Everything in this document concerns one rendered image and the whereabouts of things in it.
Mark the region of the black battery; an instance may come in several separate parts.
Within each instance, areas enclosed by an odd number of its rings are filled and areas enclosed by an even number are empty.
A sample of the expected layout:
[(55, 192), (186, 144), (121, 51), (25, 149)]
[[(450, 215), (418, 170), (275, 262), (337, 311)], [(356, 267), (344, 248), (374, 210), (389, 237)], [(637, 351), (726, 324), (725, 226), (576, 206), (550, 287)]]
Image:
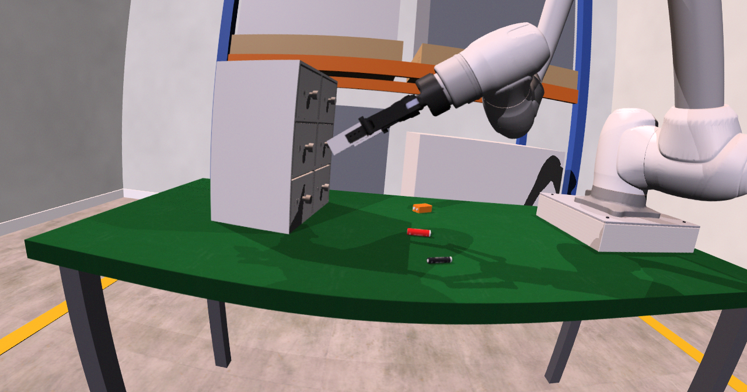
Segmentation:
[(438, 263), (438, 262), (439, 263), (441, 263), (441, 262), (443, 262), (443, 263), (444, 262), (445, 263), (447, 263), (447, 262), (451, 263), (452, 262), (452, 257), (427, 257), (427, 263), (428, 264), (433, 264), (433, 263), (435, 264), (435, 263)]

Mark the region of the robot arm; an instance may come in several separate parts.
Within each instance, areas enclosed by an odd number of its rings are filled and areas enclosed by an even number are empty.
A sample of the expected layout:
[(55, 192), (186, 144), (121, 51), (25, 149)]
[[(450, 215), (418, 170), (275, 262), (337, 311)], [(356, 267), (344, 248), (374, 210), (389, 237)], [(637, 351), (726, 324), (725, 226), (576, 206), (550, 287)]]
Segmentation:
[[(538, 28), (515, 23), (472, 42), (434, 66), (450, 105), (478, 99), (489, 123), (510, 139), (525, 136), (574, 0), (545, 0)], [(725, 103), (721, 0), (668, 0), (675, 105), (662, 127), (642, 108), (606, 119), (591, 190), (574, 202), (616, 217), (659, 218), (648, 190), (698, 201), (747, 194), (747, 134)], [(550, 58), (550, 59), (549, 59)]]

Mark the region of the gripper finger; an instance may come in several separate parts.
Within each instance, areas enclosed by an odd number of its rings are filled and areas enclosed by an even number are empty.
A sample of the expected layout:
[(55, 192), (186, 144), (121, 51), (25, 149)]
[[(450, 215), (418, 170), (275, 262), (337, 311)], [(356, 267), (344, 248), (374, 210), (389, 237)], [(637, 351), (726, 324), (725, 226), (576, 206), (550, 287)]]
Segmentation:
[[(423, 109), (423, 108), (420, 108), (420, 109), (418, 110), (418, 112), (419, 112), (420, 110), (422, 110), (422, 109)], [(420, 113), (420, 112), (419, 112), (419, 113)], [(398, 121), (396, 121), (396, 122), (393, 122), (393, 123), (389, 124), (388, 126), (386, 126), (386, 127), (382, 128), (382, 129), (380, 129), (379, 131), (376, 131), (376, 132), (374, 132), (374, 134), (372, 134), (371, 136), (368, 136), (368, 137), (366, 137), (365, 139), (363, 139), (362, 141), (359, 141), (359, 142), (355, 143), (355, 144), (354, 144), (354, 146), (357, 146), (358, 144), (360, 144), (360, 143), (362, 143), (362, 142), (365, 142), (365, 141), (366, 141), (367, 139), (370, 139), (370, 138), (372, 138), (373, 136), (376, 136), (377, 134), (379, 134), (379, 133), (380, 133), (380, 132), (382, 132), (382, 131), (384, 132), (384, 134), (385, 134), (386, 132), (389, 132), (387, 128), (389, 128), (389, 127), (390, 127), (391, 125), (394, 125), (394, 124), (396, 124), (396, 123), (398, 123)]]
[[(404, 104), (407, 109), (404, 107)], [(334, 136), (327, 141), (329, 148), (333, 151), (333, 155), (338, 155), (341, 151), (371, 136), (371, 134), (389, 124), (395, 123), (395, 121), (402, 123), (405, 119), (417, 116), (420, 108), (421, 103), (418, 102), (414, 94), (406, 95), (403, 99), (393, 103), (381, 112), (373, 114), (368, 118), (364, 118), (363, 116), (358, 118), (358, 124), (353, 125), (346, 131), (340, 132), (338, 136)]]

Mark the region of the red aa battery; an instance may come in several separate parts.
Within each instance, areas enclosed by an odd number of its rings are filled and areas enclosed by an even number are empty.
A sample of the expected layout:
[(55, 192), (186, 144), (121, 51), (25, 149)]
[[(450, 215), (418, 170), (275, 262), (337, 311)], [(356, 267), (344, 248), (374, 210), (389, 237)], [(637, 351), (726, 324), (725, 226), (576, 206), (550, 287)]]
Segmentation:
[(413, 235), (418, 237), (430, 237), (431, 230), (422, 230), (418, 228), (407, 228), (407, 235)]

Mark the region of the small grey chest of drawers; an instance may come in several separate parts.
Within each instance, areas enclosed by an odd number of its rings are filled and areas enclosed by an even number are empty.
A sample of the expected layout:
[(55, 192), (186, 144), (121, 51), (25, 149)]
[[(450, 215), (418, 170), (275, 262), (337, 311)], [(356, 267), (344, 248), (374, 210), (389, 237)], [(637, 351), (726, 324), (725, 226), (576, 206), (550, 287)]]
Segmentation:
[(296, 118), (301, 66), (338, 81), (301, 60), (217, 61), (211, 134), (211, 221), (291, 233), (295, 123), (334, 121)]

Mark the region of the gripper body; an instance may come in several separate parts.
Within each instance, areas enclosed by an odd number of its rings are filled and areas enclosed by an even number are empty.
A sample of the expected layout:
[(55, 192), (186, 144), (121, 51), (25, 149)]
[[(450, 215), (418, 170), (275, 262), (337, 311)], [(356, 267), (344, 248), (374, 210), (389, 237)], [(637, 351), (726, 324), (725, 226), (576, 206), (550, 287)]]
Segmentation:
[(416, 86), (421, 92), (416, 95), (421, 107), (428, 106), (433, 116), (437, 117), (450, 110), (451, 105), (443, 91), (444, 88), (441, 88), (433, 73), (428, 73), (428, 75), (416, 79)]

